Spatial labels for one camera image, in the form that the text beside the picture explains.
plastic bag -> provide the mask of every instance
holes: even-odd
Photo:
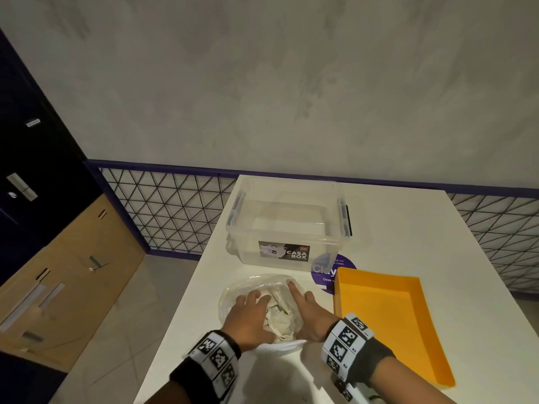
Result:
[[[300,312],[298,310],[298,305],[296,305],[290,290],[288,289],[287,282],[292,281],[301,294],[304,294],[301,286],[296,282],[296,280],[288,275],[256,275],[251,276],[250,278],[236,282],[233,285],[230,285],[227,289],[221,294],[219,299],[219,320],[221,324],[225,323],[225,319],[228,316],[230,310],[236,303],[236,298],[240,295],[247,296],[252,290],[258,289],[259,291],[264,291],[268,289],[279,289],[281,296],[286,302],[286,304],[291,308],[289,314],[291,319],[290,329],[296,333],[301,327],[303,327],[303,319],[301,318]],[[297,350],[299,347],[305,344],[306,340],[293,340],[293,341],[284,341],[281,343],[267,344],[264,343],[258,346],[254,351],[257,353],[261,352],[273,352],[273,353],[290,353],[294,350]]]

wooden cabinet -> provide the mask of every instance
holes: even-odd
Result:
[[[100,196],[0,287],[0,350],[68,372],[144,256]]]

left hand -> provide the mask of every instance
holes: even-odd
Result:
[[[266,295],[257,303],[260,291],[253,290],[245,296],[238,296],[221,329],[239,345],[241,352],[253,350],[262,343],[273,343],[275,334],[264,330],[266,307],[271,299]]]

orange tray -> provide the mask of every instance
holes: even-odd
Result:
[[[397,359],[425,380],[455,385],[419,278],[339,268],[334,305],[340,317],[358,315]]]

hand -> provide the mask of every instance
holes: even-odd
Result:
[[[296,339],[316,341],[318,343],[326,341],[329,329],[341,318],[318,305],[314,299],[313,292],[305,292],[304,298],[293,282],[288,282],[288,288],[298,305],[303,319],[303,327],[296,333]]]
[[[263,329],[266,307],[271,296],[265,295],[257,303],[259,297],[258,290],[250,292],[247,298],[238,296],[221,329],[234,339],[242,353],[275,340],[274,333]]]

